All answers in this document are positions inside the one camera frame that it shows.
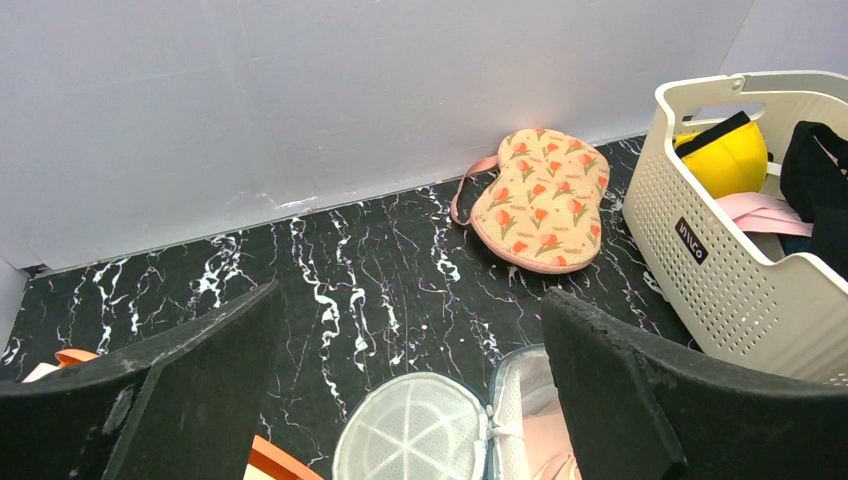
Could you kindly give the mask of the beige bra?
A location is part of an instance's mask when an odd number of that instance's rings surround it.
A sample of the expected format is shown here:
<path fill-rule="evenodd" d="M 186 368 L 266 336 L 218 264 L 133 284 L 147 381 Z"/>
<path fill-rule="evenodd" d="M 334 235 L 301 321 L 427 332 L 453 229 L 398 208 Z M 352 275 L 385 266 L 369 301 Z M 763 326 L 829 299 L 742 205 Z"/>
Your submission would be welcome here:
<path fill-rule="evenodd" d="M 582 479 L 555 393 L 541 397 L 540 407 L 524 415 L 523 432 L 531 479 Z"/>

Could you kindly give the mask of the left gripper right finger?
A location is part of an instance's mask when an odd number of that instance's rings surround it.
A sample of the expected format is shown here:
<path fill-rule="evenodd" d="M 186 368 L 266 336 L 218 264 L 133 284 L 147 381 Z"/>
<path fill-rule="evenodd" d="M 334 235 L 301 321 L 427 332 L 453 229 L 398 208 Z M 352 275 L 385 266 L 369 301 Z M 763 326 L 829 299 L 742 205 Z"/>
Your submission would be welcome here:
<path fill-rule="evenodd" d="M 843 479 L 847 390 L 740 367 L 560 289 L 544 347 L 586 479 Z"/>

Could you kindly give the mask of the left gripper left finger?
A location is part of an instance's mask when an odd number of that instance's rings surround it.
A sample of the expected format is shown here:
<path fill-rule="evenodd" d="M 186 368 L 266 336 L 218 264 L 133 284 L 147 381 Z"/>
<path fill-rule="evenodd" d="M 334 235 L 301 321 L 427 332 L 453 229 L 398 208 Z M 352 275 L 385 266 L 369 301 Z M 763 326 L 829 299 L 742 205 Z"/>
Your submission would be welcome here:
<path fill-rule="evenodd" d="M 1 385 L 5 479 L 240 479 L 273 375 L 280 289 L 32 382 Z"/>

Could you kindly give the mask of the white mesh laundry bag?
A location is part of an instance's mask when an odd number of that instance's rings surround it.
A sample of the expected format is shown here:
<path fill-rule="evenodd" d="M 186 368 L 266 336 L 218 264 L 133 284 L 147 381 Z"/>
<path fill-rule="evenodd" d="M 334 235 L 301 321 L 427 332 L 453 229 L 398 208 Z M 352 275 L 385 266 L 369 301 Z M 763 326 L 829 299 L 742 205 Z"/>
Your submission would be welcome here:
<path fill-rule="evenodd" d="M 334 479 L 531 479 L 523 418 L 558 392 L 541 344 L 506 355 L 487 396 L 434 372 L 368 393 L 336 445 Z"/>

